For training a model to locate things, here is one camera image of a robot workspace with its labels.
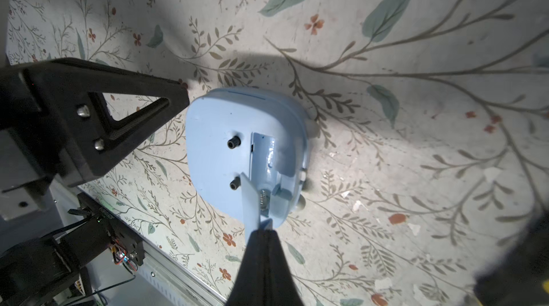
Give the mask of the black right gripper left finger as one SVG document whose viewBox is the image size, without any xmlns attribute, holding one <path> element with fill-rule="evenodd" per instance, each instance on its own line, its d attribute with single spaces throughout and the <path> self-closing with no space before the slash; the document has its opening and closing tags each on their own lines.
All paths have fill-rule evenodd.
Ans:
<svg viewBox="0 0 549 306">
<path fill-rule="evenodd" d="M 250 235 L 226 305 L 266 305 L 267 234 L 267 230 L 256 230 Z"/>
</svg>

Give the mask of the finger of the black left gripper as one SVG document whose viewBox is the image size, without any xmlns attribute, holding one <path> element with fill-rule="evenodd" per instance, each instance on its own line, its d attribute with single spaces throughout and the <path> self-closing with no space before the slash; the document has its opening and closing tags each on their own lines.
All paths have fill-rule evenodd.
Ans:
<svg viewBox="0 0 549 306">
<path fill-rule="evenodd" d="M 189 106 L 172 80 L 65 58 L 1 70 L 1 186 L 107 174 Z"/>
</svg>

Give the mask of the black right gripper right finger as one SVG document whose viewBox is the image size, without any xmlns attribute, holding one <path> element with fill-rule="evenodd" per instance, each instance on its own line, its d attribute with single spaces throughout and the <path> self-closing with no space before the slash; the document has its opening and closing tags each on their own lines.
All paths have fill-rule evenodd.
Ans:
<svg viewBox="0 0 549 306">
<path fill-rule="evenodd" d="M 303 305 L 276 231 L 267 230 L 265 239 L 265 304 Z"/>
</svg>

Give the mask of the light blue alarm clock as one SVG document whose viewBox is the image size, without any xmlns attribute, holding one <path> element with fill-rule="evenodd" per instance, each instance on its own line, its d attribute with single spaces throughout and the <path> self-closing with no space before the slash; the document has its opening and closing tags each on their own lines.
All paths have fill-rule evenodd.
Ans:
<svg viewBox="0 0 549 306">
<path fill-rule="evenodd" d="M 293 98 L 246 87 L 212 90 L 186 114 L 187 161 L 201 198 L 243 223 L 240 175 L 270 192 L 280 227 L 299 203 L 314 124 Z"/>
</svg>

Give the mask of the black yellow screwdriver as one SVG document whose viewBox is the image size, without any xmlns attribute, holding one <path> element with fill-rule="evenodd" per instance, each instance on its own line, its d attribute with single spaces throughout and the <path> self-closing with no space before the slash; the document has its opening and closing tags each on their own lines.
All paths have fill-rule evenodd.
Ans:
<svg viewBox="0 0 549 306">
<path fill-rule="evenodd" d="M 548 215 L 529 226 L 518 244 L 473 290 L 480 305 L 548 304 Z"/>
</svg>

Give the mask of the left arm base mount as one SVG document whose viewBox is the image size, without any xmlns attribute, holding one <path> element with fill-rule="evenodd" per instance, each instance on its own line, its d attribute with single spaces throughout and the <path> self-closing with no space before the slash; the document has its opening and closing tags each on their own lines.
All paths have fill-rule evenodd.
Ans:
<svg viewBox="0 0 549 306">
<path fill-rule="evenodd" d="M 77 198 L 80 209 L 88 216 L 84 224 L 60 240 L 61 249 L 71 262 L 84 267 L 114 246 L 130 262 L 142 266 L 145 259 L 142 237 L 88 194 L 82 192 Z"/>
</svg>

